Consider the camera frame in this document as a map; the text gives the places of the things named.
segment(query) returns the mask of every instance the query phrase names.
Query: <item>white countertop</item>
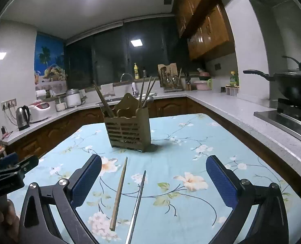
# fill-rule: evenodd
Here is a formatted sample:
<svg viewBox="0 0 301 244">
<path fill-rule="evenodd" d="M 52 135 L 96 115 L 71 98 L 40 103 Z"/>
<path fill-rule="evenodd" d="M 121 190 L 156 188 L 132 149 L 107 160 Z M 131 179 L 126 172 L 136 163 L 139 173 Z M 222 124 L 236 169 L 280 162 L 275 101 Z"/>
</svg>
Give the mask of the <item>white countertop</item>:
<svg viewBox="0 0 301 244">
<path fill-rule="evenodd" d="M 212 91 L 159 93 L 154 99 L 175 97 L 188 97 L 236 124 L 276 153 L 301 176 L 301 141 L 253 115 L 255 111 L 261 112 L 272 109 L 236 97 L 227 96 L 225 93 L 214 93 Z M 95 107 L 99 107 L 99 105 L 96 103 L 86 103 L 75 108 L 66 109 L 62 112 L 55 112 L 45 121 L 32 124 L 29 128 L 22 131 L 14 131 L 9 138 L 3 140 L 3 144 L 10 145 L 27 134 L 57 119 L 79 110 Z"/>
</svg>

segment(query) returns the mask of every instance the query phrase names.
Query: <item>wok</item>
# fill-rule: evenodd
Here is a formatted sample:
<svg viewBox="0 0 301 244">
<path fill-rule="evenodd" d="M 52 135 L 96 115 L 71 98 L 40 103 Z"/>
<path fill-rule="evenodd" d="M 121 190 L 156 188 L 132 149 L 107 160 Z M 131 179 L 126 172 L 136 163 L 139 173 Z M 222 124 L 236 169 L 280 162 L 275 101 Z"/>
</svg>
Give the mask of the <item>wok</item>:
<svg viewBox="0 0 301 244">
<path fill-rule="evenodd" d="M 276 82 L 280 92 L 288 98 L 294 105 L 301 106 L 301 62 L 292 57 L 282 56 L 283 58 L 290 58 L 298 64 L 298 70 L 275 73 L 273 76 L 265 74 L 262 71 L 246 70 L 245 74 L 257 74 L 270 82 Z"/>
</svg>

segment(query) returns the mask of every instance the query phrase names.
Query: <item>dark window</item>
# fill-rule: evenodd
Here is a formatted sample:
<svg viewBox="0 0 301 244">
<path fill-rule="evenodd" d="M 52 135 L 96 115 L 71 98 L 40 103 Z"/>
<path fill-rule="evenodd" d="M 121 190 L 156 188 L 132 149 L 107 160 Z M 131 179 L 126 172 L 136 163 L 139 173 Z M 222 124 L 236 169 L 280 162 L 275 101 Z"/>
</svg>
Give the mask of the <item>dark window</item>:
<svg viewBox="0 0 301 244">
<path fill-rule="evenodd" d="M 131 41 L 140 40 L 142 46 Z M 178 70 L 196 71 L 186 39 L 180 39 L 174 17 L 159 17 L 124 23 L 68 45 L 65 49 L 69 88 L 87 88 L 119 82 L 123 73 L 134 75 L 137 63 L 140 77 L 158 76 L 158 64 L 176 63 Z"/>
</svg>

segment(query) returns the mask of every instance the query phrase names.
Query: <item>gas stove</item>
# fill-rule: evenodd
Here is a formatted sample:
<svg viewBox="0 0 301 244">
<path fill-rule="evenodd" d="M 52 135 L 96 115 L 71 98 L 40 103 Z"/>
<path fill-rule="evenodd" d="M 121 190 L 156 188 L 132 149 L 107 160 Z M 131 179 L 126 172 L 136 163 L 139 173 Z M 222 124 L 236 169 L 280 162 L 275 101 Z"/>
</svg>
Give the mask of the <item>gas stove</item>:
<svg viewBox="0 0 301 244">
<path fill-rule="evenodd" d="M 291 101 L 280 98 L 277 110 L 254 112 L 254 116 L 301 140 L 301 107 L 293 105 Z"/>
</svg>

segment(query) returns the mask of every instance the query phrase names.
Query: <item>table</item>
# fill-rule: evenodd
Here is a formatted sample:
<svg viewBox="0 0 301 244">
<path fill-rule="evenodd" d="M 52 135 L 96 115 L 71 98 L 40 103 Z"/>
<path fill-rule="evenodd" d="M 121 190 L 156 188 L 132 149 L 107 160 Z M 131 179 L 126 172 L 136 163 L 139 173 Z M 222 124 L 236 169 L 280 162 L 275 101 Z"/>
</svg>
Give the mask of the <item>table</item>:
<svg viewBox="0 0 301 244">
<path fill-rule="evenodd" d="M 125 242 L 144 170 L 147 176 L 132 243 L 209 243 L 231 212 L 206 172 L 207 156 L 216 155 L 239 179 L 261 186 L 277 183 L 286 206 L 290 243 L 300 238 L 301 199 L 272 168 L 209 116 L 153 118 L 150 128 L 150 151 L 141 153 L 111 148 L 104 123 L 85 125 L 43 156 L 26 174 L 25 187 L 8 198 L 19 214 L 30 183 L 45 186 L 69 178 L 96 153 L 102 157 L 102 171 L 77 212 L 101 244 Z M 126 156 L 123 195 L 116 231 L 112 232 L 109 218 Z M 238 241 L 246 236 L 255 211 L 252 207 Z M 54 206 L 52 212 L 64 240 L 71 242 Z"/>
</svg>

